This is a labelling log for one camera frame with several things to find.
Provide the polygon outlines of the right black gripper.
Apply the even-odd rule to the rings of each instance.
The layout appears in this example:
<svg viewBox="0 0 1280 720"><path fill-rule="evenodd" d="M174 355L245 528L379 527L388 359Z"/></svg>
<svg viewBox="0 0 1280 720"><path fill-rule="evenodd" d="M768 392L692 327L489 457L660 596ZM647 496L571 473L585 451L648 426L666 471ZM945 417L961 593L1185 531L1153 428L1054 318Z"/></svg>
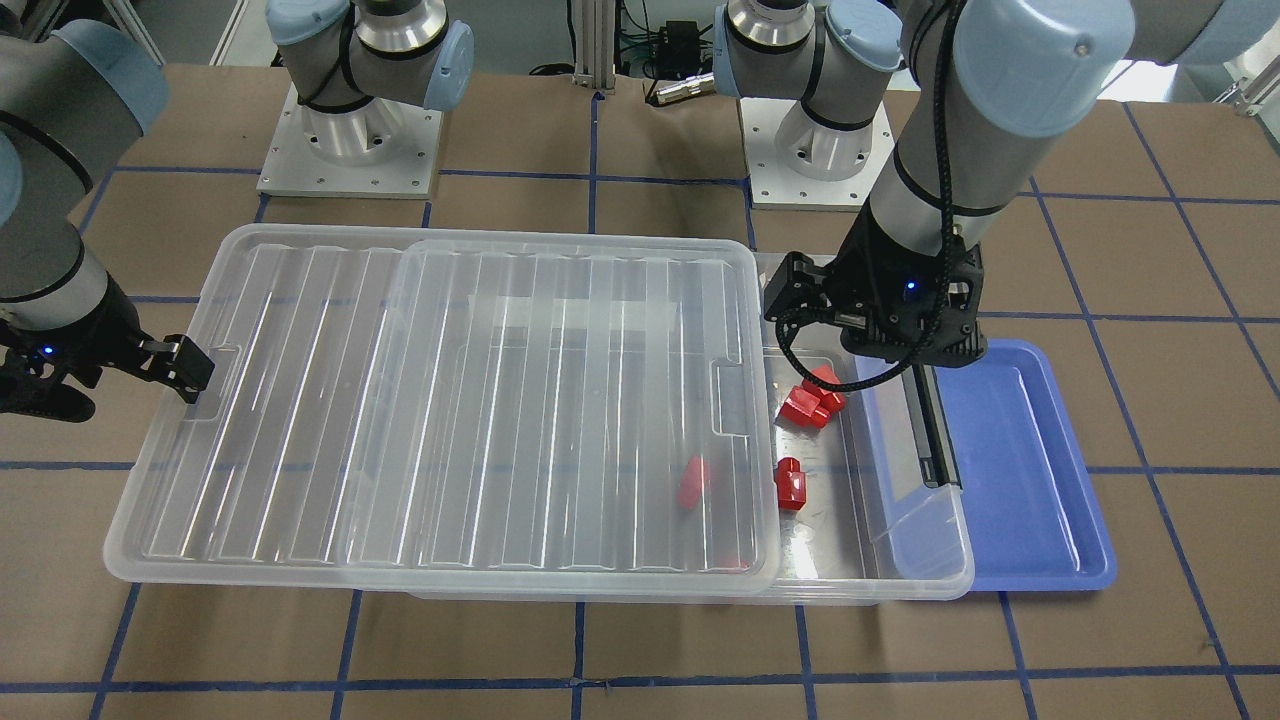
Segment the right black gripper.
<svg viewBox="0 0 1280 720"><path fill-rule="evenodd" d="M184 334L155 340L115 281L87 316L63 328L20 329L3 323L1 411L55 421L87 421L84 391L115 369L173 388L188 404L209 387L215 363Z"/></svg>

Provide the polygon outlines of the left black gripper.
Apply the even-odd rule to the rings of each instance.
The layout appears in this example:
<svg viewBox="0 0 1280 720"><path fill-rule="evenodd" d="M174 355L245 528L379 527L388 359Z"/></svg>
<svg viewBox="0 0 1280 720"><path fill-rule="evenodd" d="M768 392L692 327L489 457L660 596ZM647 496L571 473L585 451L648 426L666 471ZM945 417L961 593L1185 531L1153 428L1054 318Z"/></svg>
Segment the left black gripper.
<svg viewBox="0 0 1280 720"><path fill-rule="evenodd" d="M764 288L764 318L782 327L835 325L850 352L899 363L931 324L943 261L890 238L872 215L860 215L835 259L820 265L791 251ZM961 368L988 350L978 305L984 282L979 247L963 250L948 272L940 327L916 364Z"/></svg>

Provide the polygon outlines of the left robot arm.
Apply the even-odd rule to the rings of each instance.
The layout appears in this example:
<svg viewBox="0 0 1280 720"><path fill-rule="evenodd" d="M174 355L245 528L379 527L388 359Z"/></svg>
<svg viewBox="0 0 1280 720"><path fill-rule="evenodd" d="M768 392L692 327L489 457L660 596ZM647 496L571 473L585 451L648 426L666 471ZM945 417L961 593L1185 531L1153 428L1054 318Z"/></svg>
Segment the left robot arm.
<svg viewBox="0 0 1280 720"><path fill-rule="evenodd" d="M795 100L868 129L892 73L920 97L835 259L788 252L763 314L780 348L814 324L864 357L960 368L986 355L979 243L1114 65L1211 65L1277 22L1275 1L730 1L713 20L726 96Z"/></svg>

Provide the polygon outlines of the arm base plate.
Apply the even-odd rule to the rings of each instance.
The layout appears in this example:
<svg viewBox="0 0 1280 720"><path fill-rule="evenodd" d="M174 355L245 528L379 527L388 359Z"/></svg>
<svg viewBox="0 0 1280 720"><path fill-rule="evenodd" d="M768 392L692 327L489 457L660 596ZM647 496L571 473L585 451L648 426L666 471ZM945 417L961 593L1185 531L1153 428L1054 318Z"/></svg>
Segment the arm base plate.
<svg viewBox="0 0 1280 720"><path fill-rule="evenodd" d="M374 99L346 114L288 90L256 188L273 197L428 200L445 115Z"/></svg>
<svg viewBox="0 0 1280 720"><path fill-rule="evenodd" d="M745 97L739 108L758 209L858 211L893 149L884 105L854 131L819 126L792 100Z"/></svg>

